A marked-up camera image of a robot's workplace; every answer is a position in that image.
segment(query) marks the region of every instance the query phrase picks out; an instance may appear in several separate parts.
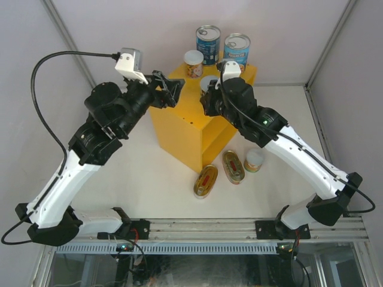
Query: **glass panel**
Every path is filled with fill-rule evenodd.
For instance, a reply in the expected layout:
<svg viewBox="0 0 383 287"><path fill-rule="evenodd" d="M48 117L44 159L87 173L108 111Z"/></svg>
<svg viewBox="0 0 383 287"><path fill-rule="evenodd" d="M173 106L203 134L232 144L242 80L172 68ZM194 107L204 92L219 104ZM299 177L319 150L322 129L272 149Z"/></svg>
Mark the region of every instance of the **glass panel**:
<svg viewBox="0 0 383 287"><path fill-rule="evenodd" d="M146 255L147 269L142 256L56 254L48 286L309 286L306 271L311 286L363 286L351 245L302 243L292 265L291 246L279 245L284 255Z"/></svg>

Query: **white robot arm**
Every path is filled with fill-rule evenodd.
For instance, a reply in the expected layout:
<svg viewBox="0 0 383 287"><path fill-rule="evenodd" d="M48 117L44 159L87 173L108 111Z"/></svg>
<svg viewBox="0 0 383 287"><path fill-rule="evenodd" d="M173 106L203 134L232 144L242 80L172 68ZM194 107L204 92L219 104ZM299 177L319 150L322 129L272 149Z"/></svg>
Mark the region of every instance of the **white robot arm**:
<svg viewBox="0 0 383 287"><path fill-rule="evenodd" d="M20 203L16 212L32 225L33 242L63 245L75 236L108 233L124 237L131 220L119 207L96 212L73 210L70 204L84 183L97 172L122 144L149 106L174 107L184 80L169 80L159 71L140 72L141 53L124 48L115 69L124 76L127 92L114 83L97 85L85 100L89 117L69 141L69 150L56 173L30 203Z"/></svg>
<svg viewBox="0 0 383 287"><path fill-rule="evenodd" d="M32 202L16 207L20 220L32 224L28 235L33 242L60 246L78 235L108 233L124 237L130 231L131 221L119 207L82 212L73 210L70 204L83 184L122 146L119 139L128 139L149 106L174 107L178 102L184 80L168 80L158 71L144 76L139 71L140 62L138 50L121 51L115 68L128 84L127 93L114 83L102 83L92 90L85 100L89 117L69 141L64 165ZM239 77L241 70L235 62L227 62L224 67L221 78L212 81L200 99L205 115L226 118L246 139L286 161L316 192L282 209L274 223L278 238L288 238L289 232L312 221L335 224L360 185L360 175L335 168L279 113L258 106L253 88Z"/></svg>
<svg viewBox="0 0 383 287"><path fill-rule="evenodd" d="M307 145L279 113L258 106L253 87L240 78L241 69L236 62L223 62L219 68L220 79L211 81L200 99L205 115L223 116L246 139L288 163L315 190L314 196L285 206L278 214L278 238L287 238L290 231L313 221L334 225L346 212L351 196L362 182L361 176L348 175L334 167Z"/></svg>

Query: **food can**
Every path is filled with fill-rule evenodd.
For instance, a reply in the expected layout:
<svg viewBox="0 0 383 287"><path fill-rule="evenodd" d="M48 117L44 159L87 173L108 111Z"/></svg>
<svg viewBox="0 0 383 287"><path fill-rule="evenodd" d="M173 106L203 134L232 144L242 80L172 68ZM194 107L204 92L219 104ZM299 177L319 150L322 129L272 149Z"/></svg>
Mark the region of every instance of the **food can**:
<svg viewBox="0 0 383 287"><path fill-rule="evenodd" d="M244 163L245 170L248 172L257 172L265 160L265 156L260 149L252 148L246 154Z"/></svg>
<svg viewBox="0 0 383 287"><path fill-rule="evenodd" d="M205 93L208 91L210 81L212 80L218 80L218 77L216 76L205 76L201 79L201 82L199 82L199 87L201 89L201 97L205 95Z"/></svg>
<svg viewBox="0 0 383 287"><path fill-rule="evenodd" d="M218 176L218 169L212 164L205 166L196 182L194 183L194 196L198 199L204 199L209 195Z"/></svg>
<svg viewBox="0 0 383 287"><path fill-rule="evenodd" d="M203 74L203 54L197 50L185 53L186 75L190 78L199 78Z"/></svg>
<svg viewBox="0 0 383 287"><path fill-rule="evenodd" d="M197 50L203 54L203 64L216 64L220 57L221 30L213 25L205 25L197 29L196 35Z"/></svg>
<svg viewBox="0 0 383 287"><path fill-rule="evenodd" d="M246 69L247 57L250 50L250 39L244 34L230 34L225 39L223 57L236 61L243 72Z"/></svg>
<svg viewBox="0 0 383 287"><path fill-rule="evenodd" d="M237 154L233 151L225 151L222 155L223 169L232 184L240 184L245 178L245 170Z"/></svg>

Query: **white jar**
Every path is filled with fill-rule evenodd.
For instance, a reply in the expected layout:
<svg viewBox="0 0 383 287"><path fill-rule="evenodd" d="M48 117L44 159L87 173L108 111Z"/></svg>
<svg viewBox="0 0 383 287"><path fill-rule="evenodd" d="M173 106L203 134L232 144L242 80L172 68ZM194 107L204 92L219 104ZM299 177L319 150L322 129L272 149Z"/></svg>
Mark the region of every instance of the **white jar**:
<svg viewBox="0 0 383 287"><path fill-rule="evenodd" d="M257 172L265 160L265 155L259 148L252 148L246 154L244 163L245 170L248 172Z"/></svg>
<svg viewBox="0 0 383 287"><path fill-rule="evenodd" d="M197 50L185 53L186 75L190 78L199 78L203 74L203 54Z"/></svg>
<svg viewBox="0 0 383 287"><path fill-rule="evenodd" d="M211 80L217 80L218 77L210 75L202 78L201 82L199 82L199 87L201 88L201 97L205 95L208 91L208 86Z"/></svg>

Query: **yellow box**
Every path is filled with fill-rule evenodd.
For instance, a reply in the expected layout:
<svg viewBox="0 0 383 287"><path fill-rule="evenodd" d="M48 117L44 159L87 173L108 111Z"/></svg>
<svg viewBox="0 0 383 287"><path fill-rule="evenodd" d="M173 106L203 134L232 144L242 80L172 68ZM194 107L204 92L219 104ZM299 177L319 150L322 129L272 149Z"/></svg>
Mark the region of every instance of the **yellow box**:
<svg viewBox="0 0 383 287"><path fill-rule="evenodd" d="M257 68L247 65L241 77L253 85ZM203 67L198 79L186 77L183 63L170 75L172 79L185 79L186 83L175 108L150 108L149 112L161 148L199 173L212 163L231 140L237 130L223 117L207 117L203 114L200 98L200 80L208 75L219 77L215 66Z"/></svg>

